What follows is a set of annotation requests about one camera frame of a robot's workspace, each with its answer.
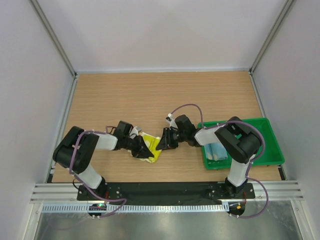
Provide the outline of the blue polka dot towel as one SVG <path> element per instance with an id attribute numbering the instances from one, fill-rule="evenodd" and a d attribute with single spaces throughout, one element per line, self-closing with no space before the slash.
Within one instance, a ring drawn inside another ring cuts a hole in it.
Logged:
<path id="1" fill-rule="evenodd" d="M 211 161 L 224 161 L 228 159 L 226 149 L 221 143 L 210 143 L 204 146 L 205 157 Z"/>

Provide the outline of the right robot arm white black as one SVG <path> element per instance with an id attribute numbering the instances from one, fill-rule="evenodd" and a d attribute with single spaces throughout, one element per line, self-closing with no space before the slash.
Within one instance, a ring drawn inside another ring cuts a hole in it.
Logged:
<path id="1" fill-rule="evenodd" d="M 231 198 L 243 193 L 252 162 L 258 158 L 256 154 L 259 149 L 262 149 L 262 155 L 266 147 L 262 134 L 255 127 L 236 116 L 226 122 L 201 128 L 195 127 L 184 114 L 176 118 L 169 114 L 166 121 L 169 126 L 163 129 L 157 151 L 176 149 L 182 142 L 192 147 L 222 144 L 231 156 L 230 171 L 224 182 L 225 192 Z"/>

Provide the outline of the yellow green printed towel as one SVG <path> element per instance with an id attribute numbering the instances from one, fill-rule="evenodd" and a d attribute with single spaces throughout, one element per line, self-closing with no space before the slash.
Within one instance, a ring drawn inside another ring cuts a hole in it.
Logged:
<path id="1" fill-rule="evenodd" d="M 128 152 L 130 153 L 130 155 L 132 157 L 137 158 L 137 159 L 144 161 L 144 162 L 151 163 L 151 164 L 154 164 L 158 160 L 158 158 L 162 152 L 161 150 L 156 150 L 157 145 L 160 143 L 160 139 L 161 139 L 160 137 L 155 137 L 150 134 L 147 134 L 147 133 L 143 132 L 142 129 L 138 126 L 135 126 L 131 130 L 129 136 L 132 139 L 136 136 L 141 136 L 146 147 L 153 154 L 153 156 L 148 156 L 148 157 L 144 157 L 141 154 L 139 156 L 134 156 L 133 152 L 129 149 Z"/>

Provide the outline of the green plastic tray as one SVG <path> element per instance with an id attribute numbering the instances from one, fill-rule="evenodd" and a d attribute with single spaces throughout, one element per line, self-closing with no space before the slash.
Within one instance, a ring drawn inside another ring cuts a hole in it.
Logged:
<path id="1" fill-rule="evenodd" d="M 271 127 L 270 121 L 267 118 L 251 118 L 243 119 L 244 122 L 254 126 L 264 137 L 265 151 L 263 155 L 253 162 L 253 166 L 270 166 L 281 165 L 285 162 L 285 158 L 278 144 L 276 136 Z M 232 159 L 229 154 L 224 160 L 213 160 L 207 158 L 207 147 L 201 148 L 204 166 L 207 170 L 220 170 L 230 168 Z"/>

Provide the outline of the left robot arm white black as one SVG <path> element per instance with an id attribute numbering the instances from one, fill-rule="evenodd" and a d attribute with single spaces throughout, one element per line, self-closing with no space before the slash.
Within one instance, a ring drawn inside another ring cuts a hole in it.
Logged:
<path id="1" fill-rule="evenodd" d="M 73 126 L 54 150 L 52 158 L 82 182 L 88 188 L 88 194 L 95 200 L 101 200 L 107 192 L 105 179 L 91 165 L 96 149 L 125 149 L 137 159 L 155 156 L 139 130 L 128 122 L 120 121 L 111 133 Z"/>

